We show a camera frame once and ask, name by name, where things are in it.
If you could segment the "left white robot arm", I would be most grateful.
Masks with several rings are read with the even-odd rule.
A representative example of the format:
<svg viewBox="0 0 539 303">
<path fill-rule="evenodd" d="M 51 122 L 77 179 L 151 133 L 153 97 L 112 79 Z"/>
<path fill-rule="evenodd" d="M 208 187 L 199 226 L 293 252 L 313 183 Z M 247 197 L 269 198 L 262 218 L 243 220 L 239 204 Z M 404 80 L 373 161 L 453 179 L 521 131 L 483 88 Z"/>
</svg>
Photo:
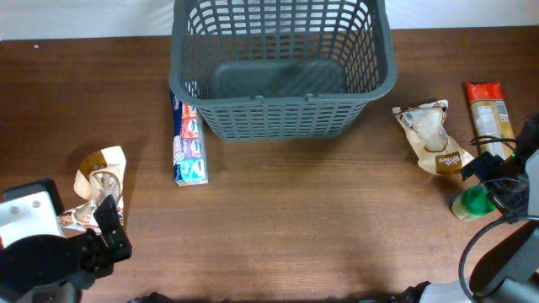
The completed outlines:
<svg viewBox="0 0 539 303">
<path fill-rule="evenodd" d="M 116 202 L 107 196 L 93 213 L 101 232 L 74 237 L 37 235 L 1 252 L 1 300 L 79 302 L 97 279 L 131 257 L 132 245 L 120 223 Z"/>
</svg>

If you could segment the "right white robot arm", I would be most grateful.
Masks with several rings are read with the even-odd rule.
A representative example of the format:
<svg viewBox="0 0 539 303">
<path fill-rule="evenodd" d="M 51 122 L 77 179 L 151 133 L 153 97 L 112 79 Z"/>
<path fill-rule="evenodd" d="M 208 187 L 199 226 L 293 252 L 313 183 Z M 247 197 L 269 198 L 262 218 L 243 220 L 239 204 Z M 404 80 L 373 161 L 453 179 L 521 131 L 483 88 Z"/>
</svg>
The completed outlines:
<svg viewBox="0 0 539 303">
<path fill-rule="evenodd" d="M 507 158 L 485 152 L 461 169 L 463 179 L 475 176 L 502 216 L 482 228 L 466 245 L 458 280 L 428 281 L 411 286 L 393 302 L 537 302 L 538 301 L 538 114 L 532 114 L 515 139 Z M 477 241 L 497 226 L 524 225 L 486 252 L 469 278 L 464 268 Z"/>
</svg>

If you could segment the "green lid spice jar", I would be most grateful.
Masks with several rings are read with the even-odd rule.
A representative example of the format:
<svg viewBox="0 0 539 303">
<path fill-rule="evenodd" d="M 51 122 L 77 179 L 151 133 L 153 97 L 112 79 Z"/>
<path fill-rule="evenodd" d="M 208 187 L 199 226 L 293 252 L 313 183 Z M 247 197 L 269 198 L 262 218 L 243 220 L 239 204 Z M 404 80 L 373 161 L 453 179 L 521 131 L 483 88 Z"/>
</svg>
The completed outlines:
<svg viewBox="0 0 539 303">
<path fill-rule="evenodd" d="M 496 210 L 482 184 L 475 185 L 455 197 L 451 205 L 453 214 L 462 221 L 475 221 Z"/>
</svg>

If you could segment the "grey plastic shopping basket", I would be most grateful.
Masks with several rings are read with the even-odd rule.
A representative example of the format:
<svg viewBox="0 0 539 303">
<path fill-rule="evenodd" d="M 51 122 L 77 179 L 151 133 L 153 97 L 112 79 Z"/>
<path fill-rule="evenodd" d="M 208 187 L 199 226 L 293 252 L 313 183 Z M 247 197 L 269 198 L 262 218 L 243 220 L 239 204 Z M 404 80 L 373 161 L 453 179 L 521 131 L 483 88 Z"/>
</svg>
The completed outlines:
<svg viewBox="0 0 539 303">
<path fill-rule="evenodd" d="M 169 86 L 229 141 L 329 138 L 394 87 L 383 0 L 173 6 Z"/>
</svg>

